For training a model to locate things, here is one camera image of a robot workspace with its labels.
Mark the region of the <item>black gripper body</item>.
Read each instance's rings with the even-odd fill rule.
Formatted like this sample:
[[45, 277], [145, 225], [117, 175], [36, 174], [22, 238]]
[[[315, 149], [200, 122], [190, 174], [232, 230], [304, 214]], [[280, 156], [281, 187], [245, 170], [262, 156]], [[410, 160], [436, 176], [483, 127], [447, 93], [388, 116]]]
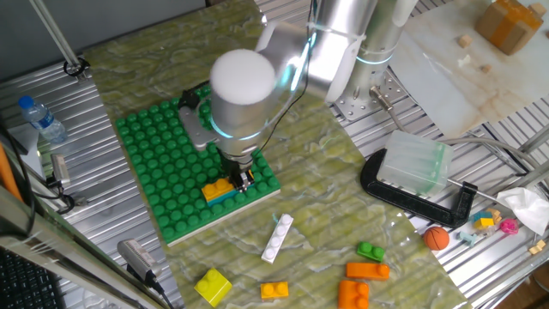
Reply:
[[244, 156], [220, 156], [221, 166], [225, 173], [232, 179], [237, 176], [245, 175], [248, 180], [253, 180], [251, 176], [251, 166], [253, 159], [250, 155]]

